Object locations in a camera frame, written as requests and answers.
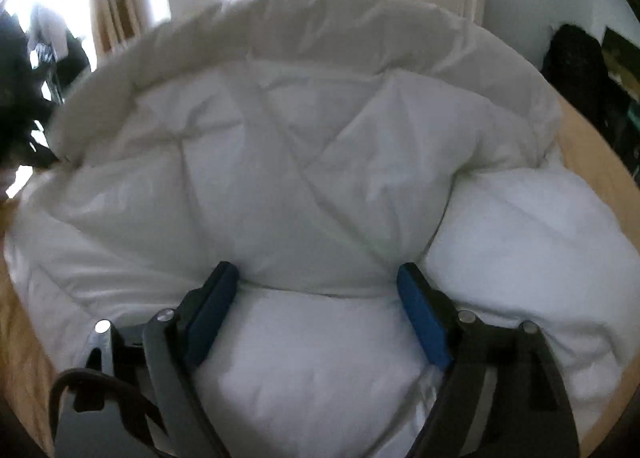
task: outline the metal rivet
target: metal rivet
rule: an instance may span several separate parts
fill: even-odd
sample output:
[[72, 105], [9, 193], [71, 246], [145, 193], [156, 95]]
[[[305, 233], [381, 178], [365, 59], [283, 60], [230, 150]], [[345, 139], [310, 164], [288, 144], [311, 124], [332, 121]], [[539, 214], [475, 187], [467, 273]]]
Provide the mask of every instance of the metal rivet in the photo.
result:
[[476, 314], [470, 312], [469, 310], [460, 310], [458, 312], [458, 319], [461, 323], [472, 324], [476, 322]]
[[522, 329], [525, 330], [526, 333], [533, 335], [534, 333], [538, 333], [538, 325], [531, 321], [524, 321], [522, 323]]
[[107, 319], [102, 319], [95, 324], [94, 330], [96, 333], [105, 333], [111, 328], [111, 323]]
[[171, 310], [171, 308], [167, 308], [166, 310], [162, 310], [158, 315], [156, 315], [156, 319], [158, 319], [161, 323], [166, 323], [174, 318], [175, 311]]

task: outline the bedding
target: bedding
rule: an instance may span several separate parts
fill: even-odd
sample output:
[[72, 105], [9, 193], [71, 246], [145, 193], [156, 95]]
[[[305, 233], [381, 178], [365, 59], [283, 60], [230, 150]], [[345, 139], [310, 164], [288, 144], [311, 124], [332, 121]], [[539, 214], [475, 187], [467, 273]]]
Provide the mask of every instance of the bedding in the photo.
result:
[[[637, 352], [638, 253], [554, 158], [560, 116], [532, 66], [433, 6], [212, 10], [161, 27], [69, 99], [50, 138], [67, 165], [25, 191], [11, 277], [62, 369], [96, 319], [145, 321], [234, 261], [245, 283], [195, 377], [230, 451], [400, 456], [438, 384], [392, 285], [418, 261], [483, 318], [543, 325], [585, 435]], [[473, 253], [480, 234], [504, 250]], [[608, 259], [618, 279], [603, 294]], [[583, 287], [584, 314], [559, 285]], [[522, 307], [532, 290], [553, 308], [535, 294]]]

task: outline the window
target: window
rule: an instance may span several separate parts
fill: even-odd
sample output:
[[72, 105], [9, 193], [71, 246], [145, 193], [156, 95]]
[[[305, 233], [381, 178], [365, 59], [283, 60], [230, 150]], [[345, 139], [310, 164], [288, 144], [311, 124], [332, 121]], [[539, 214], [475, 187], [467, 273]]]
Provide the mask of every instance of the window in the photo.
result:
[[[5, 9], [11, 15], [17, 15], [20, 26], [24, 32], [28, 32], [30, 26], [31, 11], [33, 6], [39, 4], [49, 8], [62, 17], [66, 26], [74, 37], [77, 37], [82, 44], [92, 71], [96, 66], [96, 55], [94, 38], [91, 32], [91, 15], [89, 12], [89, 0], [7, 0]], [[31, 66], [38, 65], [38, 56], [35, 51], [31, 52]], [[51, 99], [49, 88], [46, 84], [42, 86], [42, 94], [45, 98]], [[34, 131], [32, 136], [34, 141], [41, 145], [46, 145], [42, 128], [37, 124], [40, 131]], [[29, 180], [33, 169], [27, 166], [20, 166], [15, 175], [15, 183], [7, 189], [9, 197], [13, 197]]]

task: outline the blue padded jaw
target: blue padded jaw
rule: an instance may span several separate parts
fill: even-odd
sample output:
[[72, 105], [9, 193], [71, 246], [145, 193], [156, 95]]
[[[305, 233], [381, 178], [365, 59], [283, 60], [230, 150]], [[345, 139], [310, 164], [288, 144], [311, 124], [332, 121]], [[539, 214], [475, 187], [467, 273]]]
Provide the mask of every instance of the blue padded jaw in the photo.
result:
[[414, 326], [415, 334], [427, 359], [443, 372], [446, 371], [453, 362], [447, 341], [447, 327], [427, 299], [429, 292], [438, 292], [431, 290], [426, 279], [413, 263], [403, 264], [398, 269], [396, 283], [404, 311]]
[[[186, 310], [192, 310], [182, 337], [182, 361], [190, 372], [209, 355], [213, 341], [236, 296], [238, 279], [238, 269], [230, 263], [222, 262], [202, 288], [193, 291], [193, 297], [190, 300], [185, 298], [178, 307], [178, 312], [183, 306]], [[188, 308], [190, 301], [196, 308]]]

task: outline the bed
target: bed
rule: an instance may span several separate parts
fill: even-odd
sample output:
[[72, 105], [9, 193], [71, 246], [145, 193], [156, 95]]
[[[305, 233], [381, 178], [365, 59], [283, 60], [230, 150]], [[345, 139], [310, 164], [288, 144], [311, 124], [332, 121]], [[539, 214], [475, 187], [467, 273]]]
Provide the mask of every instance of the bed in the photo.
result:
[[[435, 1], [459, 16], [481, 23], [484, 0], [423, 1]], [[611, 208], [626, 237], [640, 250], [640, 191], [597, 131], [560, 97], [559, 101], [562, 123], [557, 140], [565, 167], [581, 176]], [[16, 206], [16, 201], [2, 205], [2, 232], [10, 224]], [[4, 258], [0, 278], [0, 390], [28, 433], [51, 453], [46, 398], [54, 369], [21, 307]], [[591, 456], [610, 433], [639, 384], [640, 355], [628, 365], [604, 414], [582, 438], [583, 456]]]
[[[640, 191], [620, 160], [596, 130], [561, 97], [558, 144], [564, 164], [580, 175], [613, 210], [626, 236], [640, 248]], [[11, 221], [17, 201], [3, 204], [2, 227]], [[31, 329], [2, 260], [0, 288], [0, 387], [28, 433], [48, 452], [46, 398], [53, 367]], [[628, 366], [609, 407], [581, 442], [590, 456], [620, 418], [640, 383], [640, 356]]]

